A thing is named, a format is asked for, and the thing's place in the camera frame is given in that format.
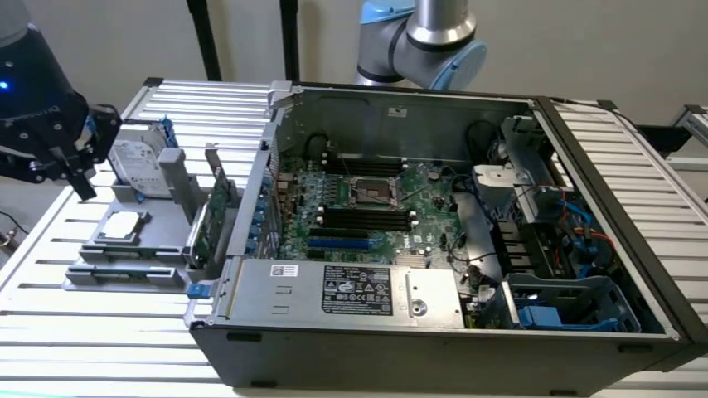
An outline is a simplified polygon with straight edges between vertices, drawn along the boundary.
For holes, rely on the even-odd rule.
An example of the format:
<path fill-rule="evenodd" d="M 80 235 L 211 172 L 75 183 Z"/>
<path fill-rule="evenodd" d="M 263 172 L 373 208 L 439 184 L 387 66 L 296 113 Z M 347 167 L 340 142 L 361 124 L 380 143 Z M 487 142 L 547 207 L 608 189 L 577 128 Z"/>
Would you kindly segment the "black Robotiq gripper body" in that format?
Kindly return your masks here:
<path fill-rule="evenodd" d="M 28 24 L 1 47 L 1 175 L 33 183 L 64 180 L 49 150 L 76 149 L 87 116 L 88 103 Z"/>

